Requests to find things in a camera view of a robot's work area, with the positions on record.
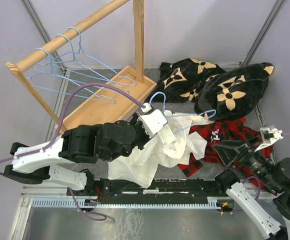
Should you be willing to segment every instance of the gray wall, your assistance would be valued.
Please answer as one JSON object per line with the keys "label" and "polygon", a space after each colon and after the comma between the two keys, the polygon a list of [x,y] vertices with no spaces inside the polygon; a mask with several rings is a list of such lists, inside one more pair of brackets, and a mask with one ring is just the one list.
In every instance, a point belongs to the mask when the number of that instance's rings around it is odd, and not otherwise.
{"label": "gray wall", "polygon": [[[285,1],[279,15],[260,45],[252,63],[275,65],[260,108],[267,124],[290,131],[290,1]],[[275,144],[279,159],[290,157],[290,136]]]}
{"label": "gray wall", "polygon": [[[43,44],[19,0],[0,0],[0,159],[9,157],[13,142],[44,142],[49,116],[5,67]],[[35,83],[57,89],[58,79],[38,77]],[[55,93],[42,90],[53,104]],[[22,191],[20,183],[0,176],[0,240],[7,239]]]}
{"label": "gray wall", "polygon": [[[111,0],[32,0],[53,38]],[[145,66],[197,58],[242,61],[275,0],[145,0]],[[132,0],[83,33],[83,46],[110,66],[134,65]],[[60,49],[63,54],[69,46]],[[80,57],[84,64],[97,65]],[[69,67],[77,64],[67,63]]]}

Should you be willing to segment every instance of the wooden base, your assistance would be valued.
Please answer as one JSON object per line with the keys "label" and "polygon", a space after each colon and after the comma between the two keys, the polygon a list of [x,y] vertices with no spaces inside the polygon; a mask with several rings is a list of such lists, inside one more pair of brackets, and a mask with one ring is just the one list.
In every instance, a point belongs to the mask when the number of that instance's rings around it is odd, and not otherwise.
{"label": "wooden base", "polygon": [[[119,75],[127,76],[133,80],[136,80],[136,70],[131,66],[126,66],[119,72]],[[132,84],[128,78],[121,78],[117,75],[114,76],[111,80],[115,82]],[[148,97],[148,95],[156,87],[156,83],[148,77],[144,76],[143,82],[138,82],[136,86],[121,86],[129,91],[130,96],[143,103],[146,97]],[[67,127],[67,129],[73,129],[79,125],[114,123],[117,120],[126,120],[138,108],[135,103],[121,94],[107,91],[105,89],[99,89],[96,94],[112,97],[116,100],[116,103],[109,104],[87,99],[64,119],[63,124]],[[94,95],[92,95],[91,98],[101,99]]]}

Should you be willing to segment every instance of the metal plate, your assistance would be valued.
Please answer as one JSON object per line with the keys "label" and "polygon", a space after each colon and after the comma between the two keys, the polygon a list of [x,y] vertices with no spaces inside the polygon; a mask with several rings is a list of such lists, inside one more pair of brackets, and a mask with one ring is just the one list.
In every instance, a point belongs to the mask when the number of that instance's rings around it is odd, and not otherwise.
{"label": "metal plate", "polygon": [[[80,208],[90,208],[83,198],[77,199]],[[97,204],[96,209],[220,209],[216,206],[216,199],[208,199],[207,204]],[[32,207],[36,208],[76,208],[75,202],[70,198],[35,198]]]}
{"label": "metal plate", "polygon": [[[262,207],[283,222],[273,204]],[[94,211],[109,218],[86,219],[74,208],[32,207],[24,240],[261,240],[245,213],[221,215],[200,209],[117,209]]]}

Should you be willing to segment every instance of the white bracket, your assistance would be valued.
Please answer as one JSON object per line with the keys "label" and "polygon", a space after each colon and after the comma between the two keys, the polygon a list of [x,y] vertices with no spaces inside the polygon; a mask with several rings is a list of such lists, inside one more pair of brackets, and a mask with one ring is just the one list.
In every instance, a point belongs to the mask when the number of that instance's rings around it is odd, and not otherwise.
{"label": "white bracket", "polygon": [[244,212],[250,217],[254,224],[259,229],[264,239],[268,239],[269,234],[275,235],[279,230],[281,224],[273,219],[256,200],[247,192],[243,183],[236,182],[226,191]]}
{"label": "white bracket", "polygon": [[143,123],[143,127],[150,138],[154,137],[167,124],[167,119],[158,109],[150,114],[140,116],[138,120]]}
{"label": "white bracket", "polygon": [[141,111],[143,111],[144,113],[147,113],[147,112],[149,112],[150,110],[152,110],[152,107],[151,107],[151,105],[149,104],[149,103],[144,103],[144,106],[145,107],[141,107],[140,109],[141,109]]}
{"label": "white bracket", "polygon": [[37,169],[50,166],[50,164],[72,163],[72,161],[58,156],[59,152],[62,151],[63,142],[64,139],[59,136],[55,143],[45,151],[16,158],[19,154],[41,149],[49,142],[36,146],[18,148],[15,152],[15,159],[13,160],[13,170],[19,173],[30,174]]}
{"label": "white bracket", "polygon": [[[264,136],[264,133],[267,134],[272,134],[273,137],[270,138],[266,138]],[[256,151],[259,151],[261,149],[264,149],[266,147],[272,146],[275,142],[277,142],[278,140],[283,139],[284,137],[282,136],[282,130],[278,130],[276,128],[273,128],[273,126],[269,127],[269,126],[265,126],[260,128],[260,134],[261,134],[261,138],[263,140],[262,144],[260,144],[258,146],[258,148],[256,148]]]}
{"label": "white bracket", "polygon": [[83,190],[87,184],[84,172],[71,171],[56,164],[50,165],[49,176],[50,178],[44,182],[60,184],[72,190]]}

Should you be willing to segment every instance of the wooden post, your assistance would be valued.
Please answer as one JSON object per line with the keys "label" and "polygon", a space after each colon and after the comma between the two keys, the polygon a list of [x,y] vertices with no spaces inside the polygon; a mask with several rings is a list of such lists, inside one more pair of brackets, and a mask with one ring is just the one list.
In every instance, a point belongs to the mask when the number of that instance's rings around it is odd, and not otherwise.
{"label": "wooden post", "polygon": [[[41,106],[49,113],[49,115],[59,124],[59,118],[54,113],[54,111],[49,107],[49,105],[46,103],[46,101],[43,99],[42,96],[37,92],[37,90],[31,85],[31,83],[26,79],[26,77],[19,71],[19,69],[12,63],[8,62],[6,63],[6,67],[9,68],[9,70],[12,72],[13,75],[15,75],[20,82],[28,89],[28,91],[32,94],[32,96],[35,97],[35,99],[40,103]],[[61,126],[62,131],[66,131],[67,128],[62,125]]]}
{"label": "wooden post", "polygon": [[[108,3],[95,13],[91,14],[81,22],[77,23],[74,27],[82,33],[83,31],[90,28],[95,23],[99,22],[101,19],[103,19],[105,16],[112,13],[114,10],[121,7],[123,4],[127,3],[129,0],[113,0],[112,2]],[[63,33],[64,36],[66,36],[68,39],[72,40],[76,36],[78,36],[78,33],[74,29],[69,29]],[[62,37],[58,36],[51,40],[49,43],[42,46],[44,50],[49,52],[50,54],[56,51],[58,48],[66,44],[68,41]],[[47,57],[48,55],[42,51],[42,50],[36,50],[26,58],[22,59],[20,62],[16,63],[16,67],[20,72],[24,72],[31,68],[33,65],[39,63],[42,59]]]}
{"label": "wooden post", "polygon": [[134,1],[134,35],[136,55],[136,80],[144,78],[144,0]]}

